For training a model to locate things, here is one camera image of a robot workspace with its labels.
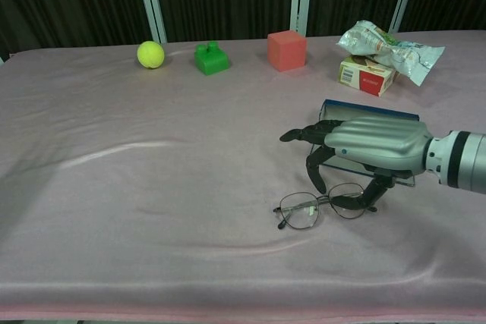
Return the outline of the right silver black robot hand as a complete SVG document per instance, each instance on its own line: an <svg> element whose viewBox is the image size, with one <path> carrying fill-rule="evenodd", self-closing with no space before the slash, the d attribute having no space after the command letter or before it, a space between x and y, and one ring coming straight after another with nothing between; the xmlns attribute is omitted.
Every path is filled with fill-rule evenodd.
<svg viewBox="0 0 486 324"><path fill-rule="evenodd" d="M396 179L425 172L427 149L433 139L425 123L413 119L364 116L349 120L322 120L302 129L291 129L279 140L303 140L317 146L306 158L311 182L320 193L327 186L319 166L337 156L362 165L373 180L356 197L331 197L333 204L348 210L372 209Z"/></svg>

